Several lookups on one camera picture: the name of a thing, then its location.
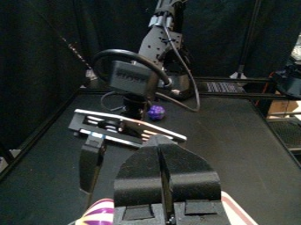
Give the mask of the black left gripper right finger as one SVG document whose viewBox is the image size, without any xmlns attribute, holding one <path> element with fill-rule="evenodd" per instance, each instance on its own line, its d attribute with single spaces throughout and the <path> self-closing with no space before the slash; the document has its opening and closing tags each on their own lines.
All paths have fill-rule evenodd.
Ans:
<svg viewBox="0 0 301 225">
<path fill-rule="evenodd" d="M 158 136 L 166 215 L 171 225 L 230 225 L 220 202 L 218 173 L 207 161 Z"/>
</svg>

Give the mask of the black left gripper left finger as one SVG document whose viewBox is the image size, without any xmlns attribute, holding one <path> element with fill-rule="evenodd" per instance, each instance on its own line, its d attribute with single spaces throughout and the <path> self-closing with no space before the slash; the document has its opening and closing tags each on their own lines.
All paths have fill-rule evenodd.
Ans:
<svg viewBox="0 0 301 225">
<path fill-rule="evenodd" d="M 112 225 L 166 225 L 166 174 L 160 144 L 154 135 L 121 164 L 113 180 Z"/>
</svg>

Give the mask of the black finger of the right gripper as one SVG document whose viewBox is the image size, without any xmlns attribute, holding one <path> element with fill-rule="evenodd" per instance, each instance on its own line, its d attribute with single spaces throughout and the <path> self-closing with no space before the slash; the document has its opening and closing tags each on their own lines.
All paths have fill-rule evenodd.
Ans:
<svg viewBox="0 0 301 225">
<path fill-rule="evenodd" d="M 87 193 L 92 193 L 95 187 L 104 150 L 104 135 L 89 134 L 81 147 L 79 162 L 80 189 Z"/>
</svg>

